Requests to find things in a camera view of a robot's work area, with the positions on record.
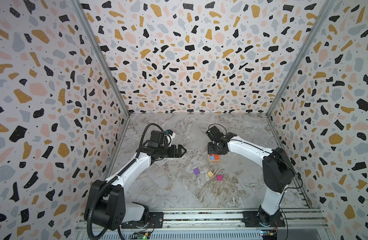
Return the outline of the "ridged natural wood cube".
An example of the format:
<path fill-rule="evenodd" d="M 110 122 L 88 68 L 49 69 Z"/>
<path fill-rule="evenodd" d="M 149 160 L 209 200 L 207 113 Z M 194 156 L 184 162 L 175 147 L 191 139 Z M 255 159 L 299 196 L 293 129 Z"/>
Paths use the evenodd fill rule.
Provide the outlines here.
<path fill-rule="evenodd" d="M 208 177 L 209 180 L 212 179 L 214 176 L 215 176 L 215 174 L 212 171 L 207 172 L 207 177 Z"/>

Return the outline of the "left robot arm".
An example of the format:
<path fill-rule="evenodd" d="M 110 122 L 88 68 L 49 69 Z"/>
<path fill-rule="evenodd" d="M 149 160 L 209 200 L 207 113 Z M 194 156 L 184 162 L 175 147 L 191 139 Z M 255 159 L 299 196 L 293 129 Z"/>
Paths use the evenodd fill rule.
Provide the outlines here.
<path fill-rule="evenodd" d="M 141 143 L 124 167 L 103 181 L 94 181 L 84 213 L 91 238 L 100 237 L 93 234 L 93 226 L 102 227 L 102 233 L 105 233 L 126 223 L 144 227 L 150 222 L 149 207 L 136 202 L 127 203 L 125 193 L 154 162 L 165 158 L 181 158 L 187 152 L 182 145 L 172 143 L 174 138 L 172 130 L 152 131 L 150 139 Z"/>

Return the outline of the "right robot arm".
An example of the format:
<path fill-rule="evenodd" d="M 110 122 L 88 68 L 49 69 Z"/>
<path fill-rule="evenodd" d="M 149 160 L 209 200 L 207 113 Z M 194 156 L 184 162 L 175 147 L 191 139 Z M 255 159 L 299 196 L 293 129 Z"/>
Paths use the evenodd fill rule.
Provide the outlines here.
<path fill-rule="evenodd" d="M 280 204 L 284 192 L 295 177 L 295 170 L 285 150 L 253 144 L 231 132 L 223 134 L 215 126 L 209 128 L 206 134 L 210 139 L 208 154 L 226 155 L 232 152 L 253 161 L 262 168 L 267 189 L 257 215 L 250 216 L 249 222 L 264 227 L 270 227 L 276 223 L 276 218 L 281 216 Z"/>

